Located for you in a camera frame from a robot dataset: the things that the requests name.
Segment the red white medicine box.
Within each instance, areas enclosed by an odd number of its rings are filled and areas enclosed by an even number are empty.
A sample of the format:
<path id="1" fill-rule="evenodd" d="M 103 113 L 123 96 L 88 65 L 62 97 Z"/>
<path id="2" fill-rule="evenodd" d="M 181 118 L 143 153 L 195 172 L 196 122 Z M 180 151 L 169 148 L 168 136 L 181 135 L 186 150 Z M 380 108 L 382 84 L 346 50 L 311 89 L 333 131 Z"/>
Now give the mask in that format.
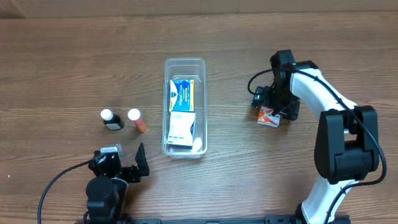
<path id="1" fill-rule="evenodd" d="M 280 115 L 273 115 L 273 109 L 261 105 L 257 117 L 257 124 L 262 124 L 270 127 L 277 128 L 280 124 Z"/>

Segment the dark syrup bottle white cap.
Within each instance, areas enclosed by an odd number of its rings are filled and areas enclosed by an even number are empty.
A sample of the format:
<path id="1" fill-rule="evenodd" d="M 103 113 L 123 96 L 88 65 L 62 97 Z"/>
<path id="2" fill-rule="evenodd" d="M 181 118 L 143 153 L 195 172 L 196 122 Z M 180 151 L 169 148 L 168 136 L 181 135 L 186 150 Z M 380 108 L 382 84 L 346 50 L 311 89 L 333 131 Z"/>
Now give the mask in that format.
<path id="1" fill-rule="evenodd" d="M 124 128 L 124 123 L 119 115 L 114 114 L 110 109 L 103 109 L 100 113 L 104 125 L 110 130 L 120 130 Z"/>

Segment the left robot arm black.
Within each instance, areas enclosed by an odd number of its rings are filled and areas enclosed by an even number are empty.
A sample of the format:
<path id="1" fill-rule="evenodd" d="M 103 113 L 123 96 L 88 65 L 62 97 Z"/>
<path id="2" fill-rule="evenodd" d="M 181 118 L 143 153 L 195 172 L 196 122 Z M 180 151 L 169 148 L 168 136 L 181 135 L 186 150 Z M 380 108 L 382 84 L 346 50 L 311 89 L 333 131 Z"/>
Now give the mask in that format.
<path id="1" fill-rule="evenodd" d="M 149 175 L 143 143 L 135 156 L 136 165 L 122 166 L 120 152 L 119 144 L 103 147 L 89 161 L 88 168 L 96 177 L 86 186 L 88 211 L 83 215 L 84 223 L 120 222 L 129 184 Z"/>

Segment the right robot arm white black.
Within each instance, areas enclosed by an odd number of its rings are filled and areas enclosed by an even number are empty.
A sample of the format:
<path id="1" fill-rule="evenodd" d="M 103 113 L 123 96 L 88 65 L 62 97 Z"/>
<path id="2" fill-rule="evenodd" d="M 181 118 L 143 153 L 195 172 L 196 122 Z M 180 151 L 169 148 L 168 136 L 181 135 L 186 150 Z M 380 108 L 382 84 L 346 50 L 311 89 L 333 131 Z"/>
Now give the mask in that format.
<path id="1" fill-rule="evenodd" d="M 376 185 L 386 176 L 386 158 L 378 141 L 377 112 L 345 98 L 311 60 L 297 62 L 291 50 L 270 58 L 270 86 L 252 92 L 259 123 L 295 121 L 305 103 L 318 119 L 314 162 L 318 178 L 293 215 L 268 215 L 265 223 L 350 223 L 335 213 L 354 187 Z"/>

